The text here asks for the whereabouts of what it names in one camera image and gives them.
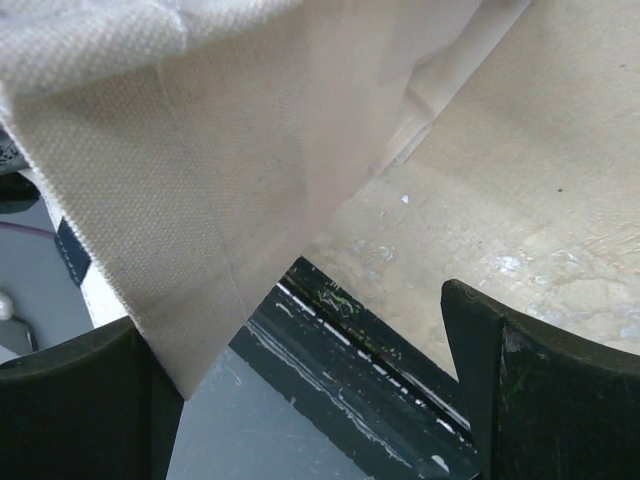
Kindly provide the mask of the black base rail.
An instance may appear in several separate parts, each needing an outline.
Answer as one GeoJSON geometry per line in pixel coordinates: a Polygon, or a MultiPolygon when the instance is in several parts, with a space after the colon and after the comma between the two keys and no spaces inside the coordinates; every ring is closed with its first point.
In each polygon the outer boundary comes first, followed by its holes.
{"type": "Polygon", "coordinates": [[[460,388],[299,258],[230,343],[371,479],[479,479],[460,388]]]}

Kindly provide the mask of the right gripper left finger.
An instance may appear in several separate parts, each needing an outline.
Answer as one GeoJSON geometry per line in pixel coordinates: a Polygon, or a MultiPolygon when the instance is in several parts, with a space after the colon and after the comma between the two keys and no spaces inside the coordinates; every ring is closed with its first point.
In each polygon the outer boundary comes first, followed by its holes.
{"type": "Polygon", "coordinates": [[[164,479],[184,399],[127,318],[1,366],[4,479],[164,479]]]}

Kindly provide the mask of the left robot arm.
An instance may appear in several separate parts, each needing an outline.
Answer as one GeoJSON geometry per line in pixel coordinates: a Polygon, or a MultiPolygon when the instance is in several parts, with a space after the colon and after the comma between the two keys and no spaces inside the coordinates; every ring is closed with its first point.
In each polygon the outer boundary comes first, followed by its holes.
{"type": "Polygon", "coordinates": [[[51,240],[50,230],[24,224],[28,210],[39,203],[41,192],[27,172],[27,161],[8,133],[1,133],[1,361],[39,350],[34,327],[16,307],[26,298],[18,289],[26,287],[31,272],[26,267],[28,249],[35,239],[51,240]]]}

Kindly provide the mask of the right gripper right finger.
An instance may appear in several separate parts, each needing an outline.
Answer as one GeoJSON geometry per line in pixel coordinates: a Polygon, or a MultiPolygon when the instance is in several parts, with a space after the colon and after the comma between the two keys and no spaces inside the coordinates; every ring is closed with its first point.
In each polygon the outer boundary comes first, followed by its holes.
{"type": "Polygon", "coordinates": [[[484,478],[638,478],[638,356],[459,280],[441,311],[484,478]]]}

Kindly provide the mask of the beige canvas bag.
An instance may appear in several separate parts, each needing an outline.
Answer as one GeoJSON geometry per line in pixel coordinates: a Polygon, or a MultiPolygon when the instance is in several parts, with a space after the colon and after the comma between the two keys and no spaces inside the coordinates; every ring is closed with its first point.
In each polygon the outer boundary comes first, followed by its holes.
{"type": "Polygon", "coordinates": [[[1,123],[184,397],[523,1],[5,1],[1,123]]]}

